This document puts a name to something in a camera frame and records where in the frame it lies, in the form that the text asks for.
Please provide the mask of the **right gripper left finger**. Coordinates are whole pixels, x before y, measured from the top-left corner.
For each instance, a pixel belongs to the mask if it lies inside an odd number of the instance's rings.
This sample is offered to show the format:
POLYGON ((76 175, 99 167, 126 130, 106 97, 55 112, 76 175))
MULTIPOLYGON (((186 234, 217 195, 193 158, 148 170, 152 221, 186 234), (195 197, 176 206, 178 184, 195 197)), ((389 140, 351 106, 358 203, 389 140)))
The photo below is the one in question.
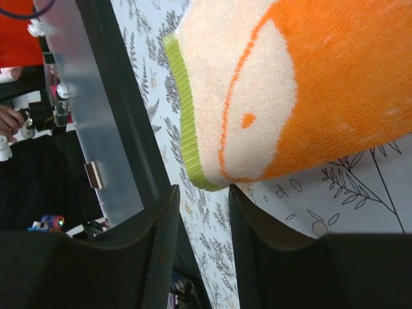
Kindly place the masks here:
POLYGON ((180 190, 80 241, 58 232, 1 233, 2 308, 165 308, 180 190))

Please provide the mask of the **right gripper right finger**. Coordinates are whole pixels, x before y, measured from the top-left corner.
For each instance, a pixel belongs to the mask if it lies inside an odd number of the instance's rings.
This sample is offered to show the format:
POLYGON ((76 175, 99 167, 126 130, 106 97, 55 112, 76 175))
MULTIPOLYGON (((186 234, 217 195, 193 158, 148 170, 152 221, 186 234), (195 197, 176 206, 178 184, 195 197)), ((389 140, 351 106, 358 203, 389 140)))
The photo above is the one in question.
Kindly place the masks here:
POLYGON ((242 308, 410 308, 411 236, 313 239, 252 203, 235 185, 229 212, 242 308))

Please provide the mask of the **orange patterned towel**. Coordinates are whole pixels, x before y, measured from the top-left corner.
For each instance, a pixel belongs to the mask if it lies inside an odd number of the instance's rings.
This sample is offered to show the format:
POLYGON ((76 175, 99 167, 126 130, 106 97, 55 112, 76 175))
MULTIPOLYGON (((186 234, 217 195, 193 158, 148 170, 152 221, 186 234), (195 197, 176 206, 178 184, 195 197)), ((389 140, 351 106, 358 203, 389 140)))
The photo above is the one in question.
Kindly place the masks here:
POLYGON ((410 1, 193 1, 165 54, 190 181, 217 191, 411 132, 410 1))

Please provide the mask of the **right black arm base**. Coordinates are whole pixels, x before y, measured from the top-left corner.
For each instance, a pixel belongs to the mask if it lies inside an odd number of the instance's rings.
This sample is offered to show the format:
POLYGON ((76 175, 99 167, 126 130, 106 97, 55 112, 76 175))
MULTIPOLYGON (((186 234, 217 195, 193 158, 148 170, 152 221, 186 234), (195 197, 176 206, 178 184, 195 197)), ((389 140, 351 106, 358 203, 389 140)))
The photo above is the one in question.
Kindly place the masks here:
POLYGON ((19 130, 24 139, 34 138, 36 133, 50 133, 52 136, 65 134, 73 123, 70 113, 58 115, 49 104, 30 103, 27 108, 17 110, 25 122, 19 130))

